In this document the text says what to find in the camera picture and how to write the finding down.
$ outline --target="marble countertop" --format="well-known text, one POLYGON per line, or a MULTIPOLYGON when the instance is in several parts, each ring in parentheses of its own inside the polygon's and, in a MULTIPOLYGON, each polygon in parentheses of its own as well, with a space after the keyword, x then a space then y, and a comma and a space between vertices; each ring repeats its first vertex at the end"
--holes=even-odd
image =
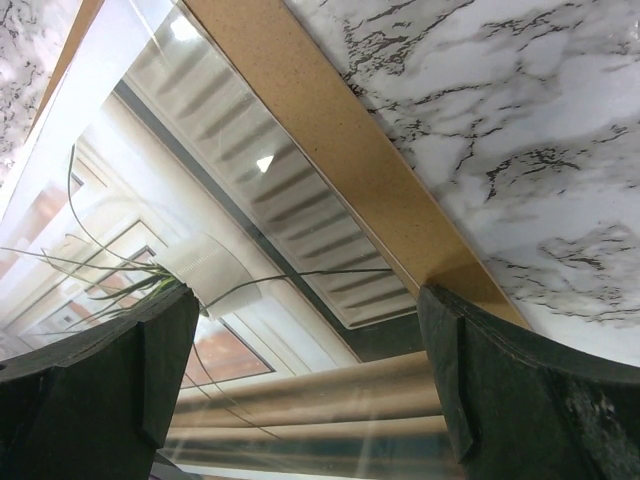
MULTIPOLYGON (((3 171, 80 0, 0 7, 3 171)), ((640 365, 640 3, 286 0, 534 330, 640 365)))
POLYGON ((80 0, 0 3, 0 186, 25 142, 80 0))

